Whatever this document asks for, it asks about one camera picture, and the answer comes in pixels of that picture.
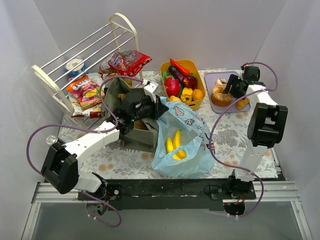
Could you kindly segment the brown paper snack bag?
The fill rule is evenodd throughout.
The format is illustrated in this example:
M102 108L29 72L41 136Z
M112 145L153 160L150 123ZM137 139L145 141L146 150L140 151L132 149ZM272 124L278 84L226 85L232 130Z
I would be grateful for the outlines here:
M125 120L132 129L147 130L146 124L141 118L137 118L137 112L142 107L143 96L138 92L119 93L117 96L121 103L116 108L116 115Z

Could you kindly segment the green canvas tote bag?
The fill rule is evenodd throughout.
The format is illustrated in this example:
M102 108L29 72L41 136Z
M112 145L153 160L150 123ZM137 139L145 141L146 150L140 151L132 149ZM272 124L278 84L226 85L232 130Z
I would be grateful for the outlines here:
M139 93L142 96L145 92L142 88L130 87L122 78L114 78L108 81L105 86L104 102L108 108L115 113L115 108L120 106L122 99L119 94L129 92ZM134 123L133 129L125 136L121 137L121 147L130 150L155 153L158 142L159 125L151 117L146 117Z

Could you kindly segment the light blue plastic bag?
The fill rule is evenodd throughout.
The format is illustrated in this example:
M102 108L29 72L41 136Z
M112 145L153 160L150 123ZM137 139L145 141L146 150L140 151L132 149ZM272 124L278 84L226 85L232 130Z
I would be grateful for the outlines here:
M152 168L160 175L172 178L195 179L208 174L215 160L210 152L214 150L214 144L209 143L210 130L206 121L181 101L169 101L166 97L160 100L168 111L156 121L158 139ZM181 131L180 147L167 153L167 138L173 140L177 130ZM184 150L186 158L174 159L173 154L178 150Z

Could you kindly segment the yellow banana bunch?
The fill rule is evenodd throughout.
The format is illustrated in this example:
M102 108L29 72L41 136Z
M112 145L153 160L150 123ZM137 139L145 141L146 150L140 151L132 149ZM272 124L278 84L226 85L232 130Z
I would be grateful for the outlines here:
M178 149L180 146L181 146L181 130L178 129L175 132L173 139L171 139L170 137L166 139L166 143L165 143L166 153L169 154L174 150ZM187 153L184 150L178 150L175 154L173 154L172 157L175 160L180 161L187 157Z

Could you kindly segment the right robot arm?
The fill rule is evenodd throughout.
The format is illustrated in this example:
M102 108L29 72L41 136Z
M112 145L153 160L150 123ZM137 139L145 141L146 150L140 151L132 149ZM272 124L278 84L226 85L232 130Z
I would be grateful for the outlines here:
M232 198L242 197L253 189L254 173L264 154L281 142L288 108L276 103L269 95L266 85L259 81L259 62L241 66L240 76L230 75L224 94L230 94L235 102L247 98L254 110L248 124L248 143L242 160L228 177L227 192Z

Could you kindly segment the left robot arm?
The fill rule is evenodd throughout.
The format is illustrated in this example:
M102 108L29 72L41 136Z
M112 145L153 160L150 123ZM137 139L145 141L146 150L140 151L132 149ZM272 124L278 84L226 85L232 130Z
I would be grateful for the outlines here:
M45 157L41 175L60 194L76 189L86 191L98 199L104 198L108 193L107 181L94 172L80 171L79 163L104 146L127 135L134 128L136 121L144 118L156 120L168 109L158 95L127 93L122 103L114 109L114 115L108 117L95 132L68 143L55 136L49 136L47 140L53 143Z

